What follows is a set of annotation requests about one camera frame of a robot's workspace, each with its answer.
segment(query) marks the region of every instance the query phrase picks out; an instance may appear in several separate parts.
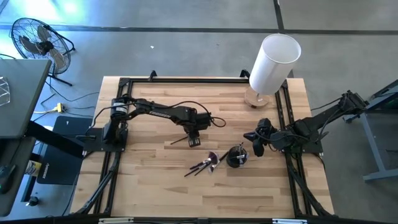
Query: white lamp shade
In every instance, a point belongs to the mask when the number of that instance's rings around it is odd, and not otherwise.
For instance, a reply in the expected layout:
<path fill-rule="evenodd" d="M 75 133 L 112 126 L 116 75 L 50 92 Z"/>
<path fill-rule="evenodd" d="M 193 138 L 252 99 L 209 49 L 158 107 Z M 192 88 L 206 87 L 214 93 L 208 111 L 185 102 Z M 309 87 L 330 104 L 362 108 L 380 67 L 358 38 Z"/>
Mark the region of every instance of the white lamp shade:
<path fill-rule="evenodd" d="M 251 88 L 263 95 L 276 93 L 300 55 L 300 44 L 292 37 L 284 34 L 266 37 L 250 74 Z"/>

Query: gray desk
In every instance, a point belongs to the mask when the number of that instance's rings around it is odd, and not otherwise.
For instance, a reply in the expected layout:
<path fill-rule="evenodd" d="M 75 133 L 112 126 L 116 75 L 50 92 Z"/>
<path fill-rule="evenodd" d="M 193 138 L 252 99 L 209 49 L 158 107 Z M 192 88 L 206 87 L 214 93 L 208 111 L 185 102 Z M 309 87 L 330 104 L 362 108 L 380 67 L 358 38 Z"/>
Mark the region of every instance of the gray desk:
<path fill-rule="evenodd" d="M 11 102 L 0 106 L 0 165 L 17 166 L 11 190 L 0 195 L 0 216 L 11 211 L 36 139 L 75 157 L 83 157 L 81 145 L 30 121 L 50 65 L 50 60 L 0 60 L 0 76 L 7 78 L 11 94 Z"/>

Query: black fan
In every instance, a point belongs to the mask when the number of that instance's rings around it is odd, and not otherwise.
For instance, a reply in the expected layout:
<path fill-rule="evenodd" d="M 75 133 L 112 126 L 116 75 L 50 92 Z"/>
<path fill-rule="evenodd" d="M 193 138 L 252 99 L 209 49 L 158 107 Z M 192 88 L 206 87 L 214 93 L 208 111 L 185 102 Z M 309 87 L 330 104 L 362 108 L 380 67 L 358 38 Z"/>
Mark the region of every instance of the black fan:
<path fill-rule="evenodd" d="M 46 23 L 31 18 L 20 18 L 13 23 L 11 39 L 22 57 L 50 59 L 52 75 L 49 76 L 72 85 L 54 76 L 68 69 L 70 52 L 75 50 L 72 41 L 60 35 Z M 64 39 L 72 44 L 72 49 L 68 48 Z"/>

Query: desk leg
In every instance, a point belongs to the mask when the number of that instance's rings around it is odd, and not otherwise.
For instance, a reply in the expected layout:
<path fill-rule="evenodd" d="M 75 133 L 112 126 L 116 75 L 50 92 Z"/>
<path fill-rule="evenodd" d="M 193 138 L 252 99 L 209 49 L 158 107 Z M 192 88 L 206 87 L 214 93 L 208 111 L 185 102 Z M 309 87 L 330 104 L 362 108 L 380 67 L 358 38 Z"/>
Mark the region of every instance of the desk leg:
<path fill-rule="evenodd" d="M 73 155 L 77 158 L 83 158 L 83 146 L 46 129 L 45 127 L 33 121 L 29 121 L 26 136 L 35 137 L 37 140 L 57 147 L 61 151 L 64 151 L 70 155 Z"/>

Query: concrete floor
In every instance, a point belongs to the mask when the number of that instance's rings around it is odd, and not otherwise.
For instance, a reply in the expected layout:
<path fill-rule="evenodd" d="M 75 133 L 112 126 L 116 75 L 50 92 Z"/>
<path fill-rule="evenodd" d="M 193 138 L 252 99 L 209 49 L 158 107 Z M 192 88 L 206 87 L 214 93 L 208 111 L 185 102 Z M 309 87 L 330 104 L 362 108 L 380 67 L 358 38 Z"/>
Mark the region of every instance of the concrete floor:
<path fill-rule="evenodd" d="M 395 0 L 279 0 L 287 29 L 397 30 Z M 275 29 L 272 0 L 9 0 L 0 24 L 34 17 L 49 24 L 104 27 L 199 27 Z M 0 52 L 19 57 L 8 30 L 0 30 Z M 236 77 L 252 69 L 258 48 L 268 34 L 181 32 L 61 32 L 77 51 L 60 78 L 73 87 L 54 83 L 69 98 L 100 89 L 105 75 Z M 302 46 L 295 77 L 305 80 L 312 108 L 352 90 L 366 98 L 398 78 L 398 36 L 292 35 Z M 40 100 L 50 96 L 45 86 Z M 67 103 L 93 106 L 96 96 Z M 59 96 L 46 102 L 49 108 Z M 93 114 L 93 110 L 76 111 Z M 56 114 L 38 123 L 52 126 Z M 362 176 L 377 171 L 360 121 L 331 123 L 322 141 L 326 176 L 335 213 L 341 217 L 396 222 L 398 178 L 365 184 Z M 72 188 L 36 184 L 43 201 L 25 207 L 18 196 L 12 213 L 0 220 L 61 215 Z"/>

